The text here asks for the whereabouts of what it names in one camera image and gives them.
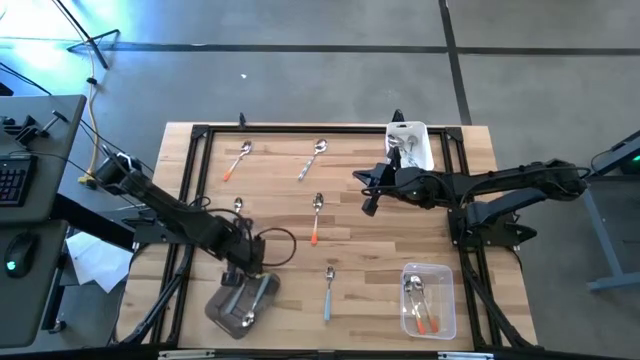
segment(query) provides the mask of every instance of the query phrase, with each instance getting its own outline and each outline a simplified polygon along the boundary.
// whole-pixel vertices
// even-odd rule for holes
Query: concrete floor
[[[76,38],[47,1],[20,3],[0,20],[0,36]],[[445,45],[437,0],[65,3],[92,34],[117,27],[120,41]],[[640,46],[636,1],[450,0],[449,8],[459,46]],[[1,61],[56,94],[86,93],[85,54],[57,50],[51,42],[15,44],[0,50]],[[385,123],[401,108],[410,120],[460,123],[447,55],[106,54],[111,70],[96,66],[101,134],[149,164],[155,163],[166,122],[235,121],[240,111],[249,121]],[[594,154],[638,130],[640,57],[461,56],[460,64],[472,122],[490,127],[501,167],[554,157],[587,165]],[[17,95],[40,94],[4,73],[0,81]],[[90,145],[79,135],[71,159],[87,164]],[[79,175],[67,169],[65,195],[95,210],[127,205],[82,188],[75,182]],[[640,287],[587,291],[587,281],[609,272],[582,202],[547,202],[522,214],[521,221],[539,231],[521,252],[539,343],[553,350],[637,357]],[[80,289],[65,301],[104,301],[108,320],[102,313],[69,312],[70,329],[82,329],[84,336],[63,333],[39,340],[35,348],[106,341],[117,297]],[[88,316],[104,326],[85,330]]]

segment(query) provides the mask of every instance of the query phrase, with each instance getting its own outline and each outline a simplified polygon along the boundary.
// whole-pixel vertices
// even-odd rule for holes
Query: wooden tabletop
[[[169,123],[156,165],[154,182],[178,196],[192,123]],[[471,173],[496,169],[487,127],[463,127]],[[223,174],[250,138],[253,150],[231,179]],[[329,142],[302,182],[297,177],[319,138]],[[443,171],[442,149],[431,139],[435,170]],[[198,153],[202,154],[203,145]],[[298,238],[298,251],[287,265],[273,269],[282,279],[274,306],[249,334],[234,340],[204,314],[204,307],[220,286],[226,263],[198,250],[194,258],[184,308],[181,348],[357,349],[357,350],[471,350],[460,260],[452,247],[444,209],[429,211],[383,197],[375,217],[360,207],[363,185],[354,170],[372,168],[384,160],[380,135],[348,134],[238,134],[215,135],[205,195],[211,207],[233,208],[244,200],[242,214],[255,221],[254,229],[284,227]],[[196,157],[189,199],[193,198],[200,156]],[[324,195],[319,217],[319,241],[310,245],[314,210],[312,199]],[[291,240],[266,237],[265,262],[277,262],[291,251]],[[131,267],[120,309],[117,334],[128,335],[158,296],[167,245],[149,246]],[[535,333],[522,274],[513,254],[488,248],[494,297],[525,339]],[[400,327],[400,275],[407,263],[449,266],[454,274],[457,336],[453,340],[424,340],[408,336]],[[332,317],[323,320],[325,270],[336,269],[332,284]],[[173,315],[169,305],[163,338]],[[489,339],[486,311],[479,304],[483,334]]]

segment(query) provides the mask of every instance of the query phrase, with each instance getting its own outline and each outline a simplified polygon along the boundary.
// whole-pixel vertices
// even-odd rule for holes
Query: orange handle
[[[429,323],[431,324],[431,331],[433,333],[437,333],[438,332],[438,322],[436,321],[436,319],[434,319],[431,316],[429,316]]]
[[[427,330],[424,329],[424,325],[422,324],[422,319],[419,316],[416,316],[416,323],[418,324],[418,332],[420,335],[424,335],[427,333]]]

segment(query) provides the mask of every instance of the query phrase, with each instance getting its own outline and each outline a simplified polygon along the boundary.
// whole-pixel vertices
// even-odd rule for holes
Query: computer mouse
[[[40,235],[26,231],[11,240],[4,253],[4,270],[12,278],[21,278],[29,273],[40,241]]]

